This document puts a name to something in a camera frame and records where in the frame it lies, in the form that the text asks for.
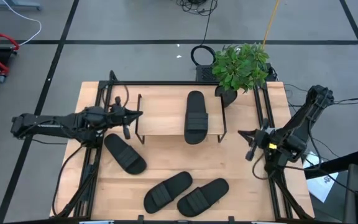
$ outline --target power cord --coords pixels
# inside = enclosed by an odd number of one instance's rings
[[[59,175],[57,177],[57,183],[56,183],[56,188],[55,188],[55,193],[53,194],[53,199],[52,199],[52,212],[55,216],[57,216],[57,212],[55,210],[55,200],[56,200],[56,196],[57,196],[57,191],[59,189],[59,184],[60,184],[60,178],[62,177],[62,173],[63,173],[63,169],[65,168],[67,162],[75,156],[75,154],[77,154],[80,149],[83,148],[83,145],[81,145],[77,150],[75,150],[69,157],[67,157],[66,161],[63,163],[62,168],[60,168],[59,171]]]
[[[51,144],[51,145],[67,145],[67,143],[59,143],[59,142],[44,142],[38,139],[33,139],[33,141],[41,143],[41,144]]]
[[[309,121],[308,123],[308,134],[309,134],[309,137],[311,139],[311,142],[313,144],[313,147],[314,149],[316,150],[316,153],[317,153],[317,156],[319,158],[319,166],[313,170],[318,170],[320,169],[320,164],[321,164],[321,155],[320,155],[320,151],[318,150],[316,144],[314,143],[314,138],[311,134],[311,121]],[[274,174],[274,171],[268,176],[268,177],[259,177],[256,175],[255,173],[255,168],[256,168],[256,165],[257,163],[263,158],[264,154],[267,153],[267,151],[264,151],[264,153],[262,153],[262,155],[254,162],[254,165],[252,166],[252,175],[256,178],[256,179],[259,179],[259,180],[267,180],[269,179],[273,174]],[[292,167],[292,166],[285,166],[285,168],[291,168],[291,169],[296,169],[296,170],[304,170],[302,168],[297,168],[297,167]]]
[[[336,156],[337,158],[339,158],[340,156],[335,154],[335,152],[333,152],[324,142],[320,141],[319,139],[316,139],[316,138],[313,138],[315,141],[318,141],[320,142],[323,146],[325,146],[334,156]]]
[[[211,48],[211,47],[208,47],[208,46],[205,46],[204,45],[204,42],[206,40],[206,34],[208,32],[208,26],[209,26],[209,19],[211,18],[211,14],[212,12],[214,11],[214,9],[216,9],[218,5],[218,0],[211,0],[211,5],[210,5],[210,8],[209,8],[209,13],[208,13],[208,20],[206,22],[206,28],[205,28],[205,33],[204,33],[204,38],[203,38],[203,41],[201,42],[200,45],[197,45],[196,47],[193,47],[193,49],[191,50],[190,52],[190,58],[191,58],[191,61],[195,64],[195,65],[199,65],[198,62],[196,62],[196,59],[194,58],[194,52],[199,49],[199,48],[202,48],[202,49],[205,49],[207,50],[213,57],[213,61],[211,64],[215,63],[216,61],[216,57],[215,57],[215,51]]]
[[[304,90],[302,88],[299,88],[297,87],[296,85],[292,85],[292,84],[284,84],[284,86],[292,86],[293,88],[296,88],[297,90],[300,90],[300,91],[303,91],[303,92],[308,92],[307,90]],[[355,102],[355,103],[343,103],[343,102],[346,102],[346,101],[358,101],[358,97],[357,98],[349,98],[349,99],[345,99],[345,100],[337,100],[337,101],[334,101],[334,104],[333,105],[356,105],[358,104],[358,102]],[[293,105],[291,104],[289,101],[288,101],[288,104],[294,109],[295,107],[302,107],[302,105]]]
[[[40,21],[38,21],[37,19],[28,18],[28,17],[26,17],[26,16],[23,16],[23,15],[17,13],[15,10],[13,10],[13,8],[12,8],[5,0],[2,0],[2,1],[5,3],[5,5],[6,5],[14,14],[20,16],[21,18],[24,18],[24,19],[27,19],[27,20],[30,20],[30,21],[34,21],[34,22],[38,22],[38,24],[40,25],[40,29],[38,30],[38,32],[36,32],[32,37],[30,37],[30,38],[29,38],[28,40],[26,40],[25,42],[19,44],[19,46],[22,46],[22,45],[28,43],[30,40],[32,40],[36,35],[38,35],[38,34],[41,32],[41,30],[42,30],[42,24],[41,24]]]
[[[201,5],[206,3],[207,0],[177,0],[177,5],[181,6],[183,12],[188,12],[193,15],[210,16],[211,13],[217,8],[218,0],[211,0],[211,7],[209,10],[199,10]]]
[[[337,181],[334,177],[332,177],[328,172],[322,170],[322,169],[318,169],[320,172],[322,172],[323,174],[327,175],[329,178],[331,178],[335,183],[339,184],[340,186],[344,187],[346,190],[354,193],[355,195],[358,195],[358,193],[352,189],[350,189],[349,187],[347,187],[346,185],[340,183],[339,181]]]
[[[125,88],[125,91],[127,93],[127,98],[125,100],[125,103],[124,103],[124,106],[122,106],[123,108],[128,104],[128,101],[129,101],[129,90],[128,90],[128,86],[127,85],[124,85],[124,88]],[[102,100],[103,100],[103,103],[104,105],[106,105],[106,99],[104,98],[104,93],[102,93]]]

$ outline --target yellow cable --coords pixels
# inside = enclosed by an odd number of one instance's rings
[[[269,34],[269,30],[272,26],[272,23],[273,23],[273,20],[274,20],[274,16],[276,15],[276,10],[277,10],[277,7],[278,7],[278,4],[280,3],[280,0],[276,0],[276,5],[274,6],[274,9],[273,9],[273,13],[272,15],[270,16],[270,21],[268,22],[268,26],[267,26],[267,30],[265,32],[265,37],[264,37],[264,43],[262,45],[263,48],[265,48],[265,42],[266,42],[266,38],[267,38],[267,35]]]

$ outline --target green leaves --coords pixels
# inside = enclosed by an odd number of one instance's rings
[[[265,82],[268,58],[261,44],[224,46],[222,51],[216,52],[212,73],[225,90],[242,88],[248,91]]]

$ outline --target white cable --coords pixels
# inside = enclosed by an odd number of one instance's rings
[[[37,19],[31,19],[31,18],[28,18],[28,17],[26,17],[26,16],[20,15],[20,14],[17,13],[15,10],[13,10],[13,8],[12,8],[5,0],[2,0],[2,1],[6,4],[6,6],[7,6],[14,14],[20,16],[21,18],[24,18],[24,19],[27,19],[27,20],[30,20],[30,21],[34,21],[34,22],[38,22],[38,24],[40,24],[40,29],[38,30],[38,32],[35,33],[32,37],[30,37],[30,39],[28,39],[28,40],[26,40],[25,42],[19,44],[19,46],[28,43],[28,41],[32,40],[36,35],[38,35],[38,34],[41,32],[41,30],[42,30],[42,24],[41,24],[40,21],[38,21]]]

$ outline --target black metal rack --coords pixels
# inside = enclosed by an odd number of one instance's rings
[[[223,134],[222,137],[220,135],[218,135],[218,143],[221,143],[224,136],[227,133],[227,128],[226,128],[226,115],[224,113],[224,106],[223,106],[223,98],[222,96],[220,96],[221,98],[221,106],[222,106],[222,119],[223,119]],[[137,95],[137,111],[140,110],[140,99],[142,99],[142,95],[138,94]],[[135,124],[135,135],[137,136],[137,138],[139,139],[139,141],[144,144],[145,142],[145,136],[139,136],[139,133],[137,132],[139,127],[139,118],[136,119],[136,124]]]
[[[102,95],[104,94],[104,91],[107,91],[106,101],[110,101],[112,89],[114,88],[114,86],[119,86],[119,85],[217,85],[217,84],[218,84],[217,82],[188,82],[188,81],[185,81],[185,82],[164,82],[164,81],[162,81],[162,82],[149,82],[149,81],[121,82],[121,81],[118,81],[114,75],[111,75],[110,80],[99,82],[98,92],[96,94],[95,105],[99,106],[101,104]],[[267,116],[269,118],[269,125],[271,127],[274,127],[273,113],[272,113],[272,109],[271,109],[271,105],[270,105],[270,99],[269,99],[267,86],[264,86],[262,88],[262,90],[264,93],[264,100],[265,100],[266,109],[267,109]],[[254,89],[254,93],[255,93],[254,95],[255,95],[255,102],[256,102],[259,123],[262,124],[263,113],[262,113],[262,107],[260,104],[259,92],[257,89]],[[138,95],[138,105],[137,105],[138,109],[140,107],[140,103],[139,103],[140,98],[141,98],[141,95]],[[227,132],[226,117],[224,114],[224,110],[223,110],[223,119],[224,119],[224,134],[221,137],[218,136],[218,141],[221,141]],[[136,134],[136,135],[139,138],[139,140],[142,141],[142,138],[138,134]],[[81,221],[90,220],[91,213],[92,213],[92,207],[93,207],[93,203],[94,203],[94,194],[95,194],[95,190],[96,190],[96,181],[97,181],[98,168],[99,168],[99,163],[100,163],[100,158],[101,158],[102,146],[103,146],[103,135],[100,136],[100,141],[98,141],[98,146],[96,148],[87,148],[86,149],[86,154],[85,154],[84,163],[83,163],[82,172],[81,172],[80,184],[85,181],[86,176],[89,174],[89,171],[91,169],[96,169],[96,175],[92,179],[88,189],[82,195],[81,200],[76,204],[76,206],[74,208],[73,217],[53,218],[53,219],[48,219],[48,220],[36,220],[36,221],[29,221],[29,222],[23,222],[23,223],[26,223],[26,224],[31,224],[31,223],[78,223],[78,221],[80,221],[80,220]],[[94,153],[94,159],[92,160],[91,155],[93,154],[92,153],[93,151],[96,151],[96,153]],[[272,199],[272,207],[273,207],[273,212],[274,212],[276,222],[285,222],[285,223],[314,223],[315,222],[314,220],[293,219],[291,208],[289,207],[289,204],[286,200],[284,200],[284,202],[285,202],[285,210],[286,210],[287,218],[282,218],[280,215],[280,207],[278,204],[277,191],[276,191],[275,184],[269,180],[269,186],[270,186],[270,193],[271,193],[271,199]],[[188,223],[194,223],[194,224],[195,223],[200,223],[200,224],[201,223],[202,224],[204,224],[204,223],[215,223],[215,224],[251,223],[251,222],[235,221],[234,217],[228,217],[227,221],[219,221],[219,222],[209,222],[209,221],[193,222],[193,221],[188,221],[188,220],[179,220],[179,221],[147,220],[146,221],[143,219],[142,215],[139,215],[138,220],[114,220],[113,222],[115,224],[118,224],[118,223],[149,223],[149,224],[151,224],[151,223],[156,223],[156,224],[157,223],[172,223],[172,224],[174,224],[174,223],[183,223],[183,224],[188,224]]]

